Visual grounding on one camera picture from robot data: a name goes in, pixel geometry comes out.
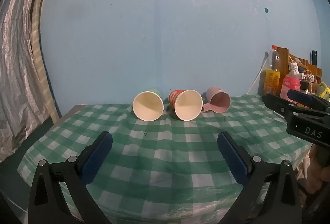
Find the bottle with orange cap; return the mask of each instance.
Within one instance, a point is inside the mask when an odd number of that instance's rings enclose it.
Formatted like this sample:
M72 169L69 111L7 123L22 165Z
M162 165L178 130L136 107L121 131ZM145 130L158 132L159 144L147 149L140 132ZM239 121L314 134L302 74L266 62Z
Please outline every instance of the bottle with orange cap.
M279 74L281 67L281 60L277 52L277 46L273 45L272 50L268 55L270 66L266 69L264 93L265 94L276 94L279 84Z

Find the green checkered tablecloth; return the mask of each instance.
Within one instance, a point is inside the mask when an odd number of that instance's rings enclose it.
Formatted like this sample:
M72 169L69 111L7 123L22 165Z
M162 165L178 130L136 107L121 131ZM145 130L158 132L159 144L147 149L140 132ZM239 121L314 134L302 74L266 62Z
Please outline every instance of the green checkered tablecloth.
M113 147L87 189L113 223L214 223L242 189L218 150L221 130L267 162L288 159L296 167L310 147L287 134L286 123L259 96L233 97L226 113L209 111L189 122L165 107L160 119L144 122L129 104L87 105L30 147L18 172L31 186L41 159L55 163L79 155L106 130ZM79 215L65 184L62 190Z

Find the metal screw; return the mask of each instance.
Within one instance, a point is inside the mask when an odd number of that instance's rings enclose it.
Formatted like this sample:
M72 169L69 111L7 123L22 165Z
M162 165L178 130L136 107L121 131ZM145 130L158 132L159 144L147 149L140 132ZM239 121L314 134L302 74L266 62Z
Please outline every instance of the metal screw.
M46 164L46 160L41 160L40 162L39 162L39 165L40 166L44 166Z
M261 162L261 158L259 156L253 156L252 160L254 160L256 163Z
M77 156L70 156L70 157L68 158L68 161L69 161L70 163L74 163L76 160L77 160Z
M290 165L291 165L291 163L290 163L289 160L284 160L283 163L284 163L286 166L290 166Z

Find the blue wall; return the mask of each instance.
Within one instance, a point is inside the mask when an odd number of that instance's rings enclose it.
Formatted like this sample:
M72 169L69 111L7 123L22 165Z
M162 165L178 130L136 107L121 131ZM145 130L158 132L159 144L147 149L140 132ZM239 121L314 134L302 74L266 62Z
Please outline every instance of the blue wall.
M318 52L317 65L323 69L322 81L330 85L330 4L328 0L313 0L313 2L321 36L321 52Z
M313 0L44 0L41 44L62 114L153 87L244 94L272 44L321 52Z

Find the cup handle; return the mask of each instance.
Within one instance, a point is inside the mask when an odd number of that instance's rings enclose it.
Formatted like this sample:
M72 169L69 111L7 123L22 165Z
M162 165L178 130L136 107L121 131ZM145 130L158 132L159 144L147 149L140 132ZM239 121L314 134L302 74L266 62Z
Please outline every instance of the cup handle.
M201 113L206 112L206 111L209 111L209 110L211 110L210 103L204 104L203 107L202 107Z

